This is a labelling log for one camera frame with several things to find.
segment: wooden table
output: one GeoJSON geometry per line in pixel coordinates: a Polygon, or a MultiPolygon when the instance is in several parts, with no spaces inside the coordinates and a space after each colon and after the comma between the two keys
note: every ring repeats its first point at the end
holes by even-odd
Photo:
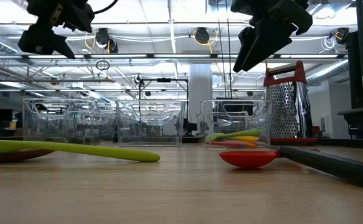
{"type": "Polygon", "coordinates": [[[287,159],[247,171],[221,149],[148,149],[159,163],[55,152],[0,164],[0,223],[363,223],[363,188],[287,159]]]}

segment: red measuring spoon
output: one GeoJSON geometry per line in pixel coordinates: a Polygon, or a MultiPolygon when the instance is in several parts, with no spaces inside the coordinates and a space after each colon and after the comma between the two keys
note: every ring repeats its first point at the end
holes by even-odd
{"type": "Polygon", "coordinates": [[[269,164],[276,158],[281,158],[278,151],[226,151],[219,156],[231,165],[240,168],[258,168],[269,164]]]}

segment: cheese grater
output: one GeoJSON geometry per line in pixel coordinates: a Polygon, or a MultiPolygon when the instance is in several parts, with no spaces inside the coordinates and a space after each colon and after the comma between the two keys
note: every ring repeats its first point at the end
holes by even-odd
{"type": "Polygon", "coordinates": [[[265,99],[273,101],[271,138],[312,138],[313,123],[303,62],[267,69],[264,87],[265,99]],[[288,72],[294,72],[293,76],[286,77],[288,72]]]}

